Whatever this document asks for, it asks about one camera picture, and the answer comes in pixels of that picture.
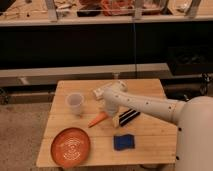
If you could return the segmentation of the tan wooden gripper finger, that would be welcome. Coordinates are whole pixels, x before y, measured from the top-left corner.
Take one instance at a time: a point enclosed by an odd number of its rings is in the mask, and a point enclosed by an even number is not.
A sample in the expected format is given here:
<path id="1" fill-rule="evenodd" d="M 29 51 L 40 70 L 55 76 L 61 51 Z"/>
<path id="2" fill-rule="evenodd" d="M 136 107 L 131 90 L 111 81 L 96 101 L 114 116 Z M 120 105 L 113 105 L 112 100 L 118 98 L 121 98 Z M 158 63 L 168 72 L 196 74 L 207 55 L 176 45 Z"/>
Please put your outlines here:
<path id="1" fill-rule="evenodd" d="M 114 125 L 115 128 L 118 128 L 120 126 L 120 124 L 119 124 L 119 116 L 114 116 L 112 118 L 112 121 L 113 121 L 113 125 Z"/>

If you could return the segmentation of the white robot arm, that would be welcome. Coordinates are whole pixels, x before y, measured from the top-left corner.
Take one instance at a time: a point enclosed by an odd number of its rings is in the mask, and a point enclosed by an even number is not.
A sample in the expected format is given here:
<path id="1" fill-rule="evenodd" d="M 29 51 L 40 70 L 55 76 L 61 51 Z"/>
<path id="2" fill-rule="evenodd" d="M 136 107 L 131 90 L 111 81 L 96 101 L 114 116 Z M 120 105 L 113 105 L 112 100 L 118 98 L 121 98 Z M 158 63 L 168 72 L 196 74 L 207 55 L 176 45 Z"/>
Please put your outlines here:
<path id="1" fill-rule="evenodd" d="M 213 171 L 213 97 L 185 102 L 134 95 L 113 84 L 103 98 L 111 116 L 125 106 L 177 126 L 175 171 Z"/>

